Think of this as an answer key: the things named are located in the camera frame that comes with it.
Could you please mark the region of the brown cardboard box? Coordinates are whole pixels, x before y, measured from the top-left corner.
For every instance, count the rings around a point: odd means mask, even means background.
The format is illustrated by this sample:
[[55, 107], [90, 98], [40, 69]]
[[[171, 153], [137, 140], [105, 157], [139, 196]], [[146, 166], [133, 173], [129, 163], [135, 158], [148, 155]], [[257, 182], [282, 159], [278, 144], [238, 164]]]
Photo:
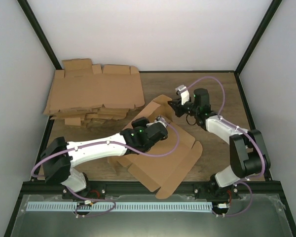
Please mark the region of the brown cardboard box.
[[166, 95], [159, 95], [135, 117], [146, 117], [153, 122], [157, 116], [163, 116], [170, 124], [167, 139], [157, 142], [144, 155], [107, 159], [113, 169], [119, 165], [126, 167], [149, 191], [160, 188], [155, 195], [157, 199], [171, 196], [203, 153], [202, 144], [173, 122], [173, 110], [167, 103], [170, 100]]

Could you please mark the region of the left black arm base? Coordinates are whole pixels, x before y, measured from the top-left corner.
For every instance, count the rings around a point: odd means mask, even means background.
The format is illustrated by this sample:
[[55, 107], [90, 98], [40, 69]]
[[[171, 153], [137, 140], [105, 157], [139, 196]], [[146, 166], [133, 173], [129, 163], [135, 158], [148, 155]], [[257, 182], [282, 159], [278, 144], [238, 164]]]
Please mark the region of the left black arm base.
[[[73, 195], [64, 185], [65, 193], [62, 193], [63, 199], [78, 199]], [[82, 191], [77, 192], [76, 194], [91, 199], [104, 199], [106, 193], [106, 184], [102, 181], [88, 181], [87, 186]]]

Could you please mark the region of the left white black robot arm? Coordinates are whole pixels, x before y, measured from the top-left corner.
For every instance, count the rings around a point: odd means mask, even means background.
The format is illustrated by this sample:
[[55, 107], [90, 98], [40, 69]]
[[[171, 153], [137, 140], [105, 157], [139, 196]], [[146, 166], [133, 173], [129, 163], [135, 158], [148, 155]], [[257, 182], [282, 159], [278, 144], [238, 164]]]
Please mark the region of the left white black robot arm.
[[161, 117], [154, 122], [141, 117], [131, 126], [96, 140], [67, 142], [64, 137], [56, 138], [41, 155], [45, 182], [64, 185], [79, 199], [86, 199], [91, 187], [87, 184], [86, 174], [77, 171], [76, 166], [106, 157], [144, 154], [168, 136], [167, 123]]

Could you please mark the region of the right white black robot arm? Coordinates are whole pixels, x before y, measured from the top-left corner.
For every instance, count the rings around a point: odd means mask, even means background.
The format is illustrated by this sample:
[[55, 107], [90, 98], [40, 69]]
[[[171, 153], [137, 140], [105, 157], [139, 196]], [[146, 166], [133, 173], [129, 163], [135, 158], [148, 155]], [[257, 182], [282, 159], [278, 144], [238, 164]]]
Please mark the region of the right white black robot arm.
[[205, 131], [213, 133], [229, 144], [230, 165], [211, 177], [210, 195], [220, 199], [227, 193], [227, 187], [252, 175], [263, 175], [270, 168], [266, 145], [259, 130], [246, 130], [225, 120], [212, 111], [208, 90], [194, 90], [194, 100], [181, 85], [176, 88], [178, 99], [168, 102], [177, 117], [184, 114], [195, 118]]

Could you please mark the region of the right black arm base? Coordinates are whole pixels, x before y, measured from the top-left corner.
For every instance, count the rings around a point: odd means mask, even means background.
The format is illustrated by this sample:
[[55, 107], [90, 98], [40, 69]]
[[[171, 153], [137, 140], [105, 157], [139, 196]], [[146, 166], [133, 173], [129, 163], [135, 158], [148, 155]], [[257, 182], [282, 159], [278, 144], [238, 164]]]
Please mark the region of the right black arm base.
[[194, 195], [197, 199], [206, 199], [212, 201], [228, 201], [238, 199], [239, 195], [234, 192], [232, 186], [221, 188], [213, 179], [209, 181], [201, 181], [193, 185]]

